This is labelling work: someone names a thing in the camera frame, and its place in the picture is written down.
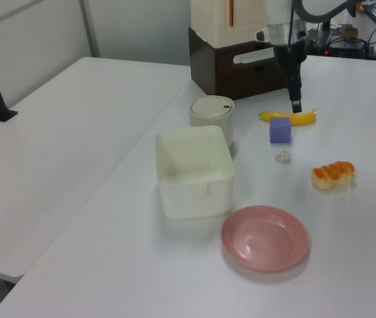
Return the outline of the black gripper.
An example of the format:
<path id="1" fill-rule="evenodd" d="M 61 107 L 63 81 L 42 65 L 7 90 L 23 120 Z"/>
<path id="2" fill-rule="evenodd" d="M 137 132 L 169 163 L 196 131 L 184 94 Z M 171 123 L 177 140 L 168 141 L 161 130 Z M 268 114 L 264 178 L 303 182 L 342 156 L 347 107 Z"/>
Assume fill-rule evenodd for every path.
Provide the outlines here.
<path id="1" fill-rule="evenodd" d="M 274 45 L 273 52 L 276 65 L 284 68 L 286 71 L 286 89 L 290 97 L 292 112 L 301 113 L 301 77 L 300 66 L 307 57 L 306 43 L 295 42 L 288 45 Z"/>

